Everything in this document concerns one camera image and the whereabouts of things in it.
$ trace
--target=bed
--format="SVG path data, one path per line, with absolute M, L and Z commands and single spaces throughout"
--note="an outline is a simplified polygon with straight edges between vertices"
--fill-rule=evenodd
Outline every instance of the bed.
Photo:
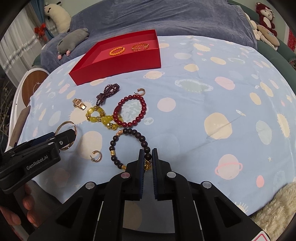
M 117 35 L 155 29 L 158 36 L 195 35 L 235 42 L 257 49 L 257 41 L 240 7 L 226 0 L 103 0 L 72 17 L 70 32 L 87 28 L 89 38 L 59 61 L 62 33 L 46 44 L 41 65 L 49 73 L 85 54 L 98 41 Z
M 295 176 L 295 94 L 252 47 L 193 35 L 158 40 L 161 69 L 76 86 L 68 73 L 80 56 L 41 84 L 31 97 L 19 143 L 54 132 L 68 120 L 77 124 L 78 135 L 74 145 L 61 152 L 62 160 L 35 181 L 63 203 L 86 182 L 103 183 L 120 172 L 108 149 L 114 132 L 88 122 L 85 111 L 72 103 L 80 98 L 88 109 L 107 84 L 118 83 L 120 91 L 102 106 L 106 113 L 124 96 L 144 88 L 147 114 L 136 129 L 149 146 L 189 181 L 211 181 L 247 215 L 256 212 Z M 139 110 L 136 101 L 124 105 L 123 119 L 134 119 Z M 127 164 L 137 159 L 139 148 L 126 137 L 116 153 Z M 94 150 L 102 152 L 99 163 L 90 160 Z M 132 218 L 125 227 L 172 233 L 171 203 L 154 200 L 152 183 L 152 172 L 146 172 L 143 200 L 127 203 Z

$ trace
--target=blue curtain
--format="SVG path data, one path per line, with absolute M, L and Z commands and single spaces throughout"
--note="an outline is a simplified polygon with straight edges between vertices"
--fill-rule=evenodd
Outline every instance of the blue curtain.
M 30 3 L 41 24 L 44 23 L 44 0 L 31 0 Z M 54 38 L 52 33 L 47 28 L 45 29 L 45 35 L 47 36 L 48 40 Z

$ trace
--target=red box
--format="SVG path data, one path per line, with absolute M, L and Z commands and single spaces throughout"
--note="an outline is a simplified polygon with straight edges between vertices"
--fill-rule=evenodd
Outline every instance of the red box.
M 147 43 L 149 48 L 133 52 L 132 46 Z M 125 51 L 116 56 L 109 53 L 116 47 Z M 143 69 L 161 68 L 159 45 L 155 30 L 145 30 L 116 36 L 96 43 L 74 66 L 69 75 L 76 85 Z

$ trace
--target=gray stuffed animal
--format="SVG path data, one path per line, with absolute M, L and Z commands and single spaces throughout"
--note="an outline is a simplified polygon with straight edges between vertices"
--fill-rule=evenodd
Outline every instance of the gray stuffed animal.
M 84 40 L 88 39 L 89 33 L 87 28 L 80 28 L 69 33 L 57 45 L 58 59 L 62 59 L 62 55 L 67 56 L 76 48 L 77 45 L 82 43 Z

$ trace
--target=person's hand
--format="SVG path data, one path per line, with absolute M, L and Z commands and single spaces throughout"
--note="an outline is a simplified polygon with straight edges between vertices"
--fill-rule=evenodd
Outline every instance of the person's hand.
M 35 206 L 35 201 L 34 198 L 30 195 L 31 188 L 28 184 L 25 184 L 24 188 L 26 196 L 23 198 L 22 204 L 24 205 L 25 209 L 28 210 L 27 218 L 30 223 L 32 223 L 35 227 L 38 227 L 40 225 L 40 220 L 37 213 L 33 210 Z M 9 225 L 16 226 L 21 224 L 19 216 L 12 211 L 2 206 L 0 206 L 0 210 Z

